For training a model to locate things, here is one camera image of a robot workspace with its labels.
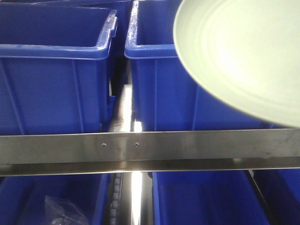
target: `metal frame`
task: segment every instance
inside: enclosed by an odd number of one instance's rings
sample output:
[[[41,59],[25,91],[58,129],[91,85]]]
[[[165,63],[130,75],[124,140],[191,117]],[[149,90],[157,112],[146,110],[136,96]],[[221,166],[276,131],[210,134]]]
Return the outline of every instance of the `metal frame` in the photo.
[[[300,129],[128,132],[131,84],[116,106],[112,133],[0,136],[0,175],[300,167]]]

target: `plastic bag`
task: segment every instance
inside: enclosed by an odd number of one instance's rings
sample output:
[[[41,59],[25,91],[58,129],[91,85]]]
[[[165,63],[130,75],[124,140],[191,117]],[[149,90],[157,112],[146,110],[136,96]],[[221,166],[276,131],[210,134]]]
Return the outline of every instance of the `plastic bag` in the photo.
[[[70,200],[45,197],[46,225],[89,225],[83,212]]]

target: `metal shelf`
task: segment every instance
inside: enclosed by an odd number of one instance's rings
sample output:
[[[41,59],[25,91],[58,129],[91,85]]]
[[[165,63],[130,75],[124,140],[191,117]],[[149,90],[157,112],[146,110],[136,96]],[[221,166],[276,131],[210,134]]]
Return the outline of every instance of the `metal shelf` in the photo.
[[[300,130],[128,132],[132,86],[112,133],[0,136],[0,175],[300,167]]]

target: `blue crate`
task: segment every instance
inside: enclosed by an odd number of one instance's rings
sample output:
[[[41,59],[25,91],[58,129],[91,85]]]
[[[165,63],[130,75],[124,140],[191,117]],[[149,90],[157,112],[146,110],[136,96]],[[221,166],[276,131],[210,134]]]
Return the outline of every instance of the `blue crate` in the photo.
[[[45,196],[68,199],[90,225],[101,225],[108,174],[7,177],[0,186],[0,225],[40,225]]]
[[[115,15],[0,4],[0,135],[101,131]]]
[[[2,0],[1,2],[22,2],[59,6],[100,7],[117,10],[118,30],[116,34],[116,41],[114,41],[114,51],[116,52],[118,57],[124,57],[124,46],[128,30],[132,0]]]
[[[254,179],[281,225],[300,224],[300,170],[255,171]]]
[[[145,131],[267,128],[221,103],[188,75],[173,44],[181,0],[134,1],[125,45],[135,116]]]
[[[153,173],[155,225],[269,225],[243,171]]]

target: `white plate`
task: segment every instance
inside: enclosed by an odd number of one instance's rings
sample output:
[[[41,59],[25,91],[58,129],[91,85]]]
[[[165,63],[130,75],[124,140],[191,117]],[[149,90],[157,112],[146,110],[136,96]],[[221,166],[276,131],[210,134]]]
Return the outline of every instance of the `white plate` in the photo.
[[[300,0],[183,0],[173,36],[184,67],[212,95],[300,127]]]

